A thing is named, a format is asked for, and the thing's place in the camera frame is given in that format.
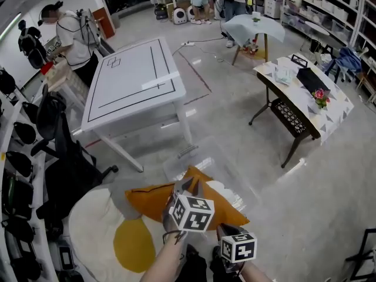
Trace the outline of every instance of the jeans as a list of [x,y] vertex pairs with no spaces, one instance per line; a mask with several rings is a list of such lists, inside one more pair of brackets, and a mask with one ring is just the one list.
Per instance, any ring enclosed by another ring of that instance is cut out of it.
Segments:
[[[226,22],[234,18],[234,16],[237,15],[245,15],[247,13],[246,9],[246,3],[245,2],[229,2],[225,1],[224,2],[224,17]],[[227,33],[227,39],[233,41],[234,39],[232,36]]]

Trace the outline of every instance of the person's arm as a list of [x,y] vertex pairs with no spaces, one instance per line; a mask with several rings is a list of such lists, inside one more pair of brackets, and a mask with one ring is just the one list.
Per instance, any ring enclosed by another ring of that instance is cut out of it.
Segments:
[[259,270],[252,262],[248,261],[241,271],[246,282],[272,282],[262,271]]
[[140,282],[174,282],[177,267],[180,264],[184,241],[175,244],[177,233],[171,233],[151,268],[142,276]]

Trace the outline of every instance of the table top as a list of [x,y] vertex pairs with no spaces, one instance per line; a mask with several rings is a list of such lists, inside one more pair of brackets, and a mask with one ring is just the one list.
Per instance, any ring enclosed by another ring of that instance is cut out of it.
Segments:
[[327,32],[324,28],[318,26],[317,24],[315,23],[312,23],[310,21],[306,21],[306,23],[310,28],[312,28],[313,30],[319,32],[319,33],[322,33],[323,35],[329,35],[329,32]]
[[239,15],[222,26],[241,46],[246,44],[249,39],[252,40],[257,33],[270,35],[280,42],[283,42],[285,35],[285,30],[281,24],[265,16],[262,16],[260,21],[255,24],[251,15]]
[[292,111],[301,119],[307,129],[310,129],[312,135],[321,137],[321,141],[325,141],[330,134],[342,123],[347,117],[354,105],[344,92],[318,67],[313,65],[310,61],[308,67],[322,80],[322,82],[329,88],[330,102],[327,107],[319,109],[312,94],[303,86],[299,79],[295,77],[290,85],[284,85],[276,82],[274,78],[274,71],[276,66],[283,66],[291,69],[295,73],[298,72],[301,66],[291,61],[292,55],[278,58],[274,61],[264,63],[254,68],[257,71],[257,76],[282,100],[288,99],[290,105],[294,109]]
[[95,129],[174,102],[185,94],[165,38],[122,48],[99,61],[81,129]]

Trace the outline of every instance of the table leg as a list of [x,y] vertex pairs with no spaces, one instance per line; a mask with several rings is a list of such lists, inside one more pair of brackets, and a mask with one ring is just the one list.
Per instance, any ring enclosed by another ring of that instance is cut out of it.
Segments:
[[249,121],[249,125],[252,125],[253,120],[258,117],[262,112],[264,112],[269,107],[270,101],[269,101],[269,88],[266,87],[266,104],[252,117],[252,120]]
[[186,116],[186,112],[184,111],[184,105],[181,100],[174,102],[177,118],[180,122],[180,127],[183,130],[184,138],[189,144],[193,144],[192,135],[190,133],[189,124]]
[[235,52],[235,55],[234,55],[234,59],[233,59],[233,62],[231,63],[232,65],[234,65],[235,61],[236,61],[236,58],[237,58],[237,55],[239,54],[239,51],[240,51],[240,46],[238,46],[236,48],[236,52]]
[[137,162],[128,152],[126,152],[120,145],[115,143],[114,141],[111,141],[106,136],[99,135],[99,138],[105,142],[111,149],[113,149],[115,152],[117,152],[119,155],[124,157],[138,172],[143,172],[143,166]]
[[[64,83],[61,89],[65,92],[65,94],[74,102],[74,104],[82,111],[85,110],[85,105],[77,98],[77,96],[73,93],[70,87]],[[136,168],[138,172],[143,172],[143,166],[137,162],[128,152],[126,152],[120,145],[116,144],[114,141],[111,141],[106,136],[101,135],[100,133],[93,131],[103,142],[105,142],[111,149],[115,152],[120,154],[124,157],[129,163]]]
[[268,62],[268,35],[264,33],[265,61]]
[[310,135],[310,132],[306,129],[303,131],[299,136],[297,136],[293,142],[293,145],[291,146],[290,152],[288,153],[288,156],[286,158],[286,161],[281,165],[282,168],[286,166],[288,161],[290,161],[291,157],[293,156],[294,152],[296,151],[296,148],[298,148],[300,142],[308,137]]

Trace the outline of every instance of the orange cloth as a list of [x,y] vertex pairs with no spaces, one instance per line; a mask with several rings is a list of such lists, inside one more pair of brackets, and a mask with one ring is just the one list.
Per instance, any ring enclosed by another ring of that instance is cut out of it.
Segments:
[[[236,210],[222,195],[212,189],[206,182],[213,180],[202,173],[194,166],[189,166],[184,178],[193,177],[193,182],[189,192],[193,191],[197,182],[202,183],[204,198],[214,201],[214,216],[209,224],[208,230],[215,230],[220,223],[243,226],[249,223],[249,220]],[[174,189],[174,183],[158,186],[149,186],[147,188],[138,188],[125,191],[125,195],[131,205],[141,214],[150,217],[153,220],[162,222],[162,212]]]

